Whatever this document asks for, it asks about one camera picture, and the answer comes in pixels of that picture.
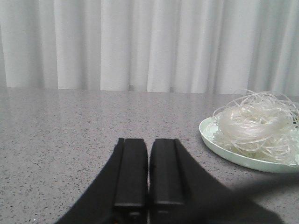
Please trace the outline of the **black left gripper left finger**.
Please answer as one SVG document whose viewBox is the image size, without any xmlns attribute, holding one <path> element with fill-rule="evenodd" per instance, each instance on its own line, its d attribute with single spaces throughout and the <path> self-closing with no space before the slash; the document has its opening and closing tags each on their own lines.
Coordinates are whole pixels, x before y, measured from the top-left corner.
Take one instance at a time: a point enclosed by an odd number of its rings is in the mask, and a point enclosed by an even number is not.
<svg viewBox="0 0 299 224">
<path fill-rule="evenodd" d="M 145 142 L 120 138 L 104 168 L 57 223 L 145 224 L 147 195 Z"/>
</svg>

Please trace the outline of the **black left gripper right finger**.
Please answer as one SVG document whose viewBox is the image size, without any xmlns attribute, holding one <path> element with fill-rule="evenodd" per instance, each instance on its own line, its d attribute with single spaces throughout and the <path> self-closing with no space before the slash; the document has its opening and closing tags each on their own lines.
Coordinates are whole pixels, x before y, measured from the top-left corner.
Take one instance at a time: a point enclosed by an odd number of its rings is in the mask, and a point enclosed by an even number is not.
<svg viewBox="0 0 299 224">
<path fill-rule="evenodd" d="M 150 223 L 182 215 L 189 205 L 205 205 L 213 196 L 230 193 L 205 171 L 179 140 L 156 139 L 150 156 Z M 191 221 L 193 224 L 281 224 L 281 218 L 251 200 Z"/>
</svg>

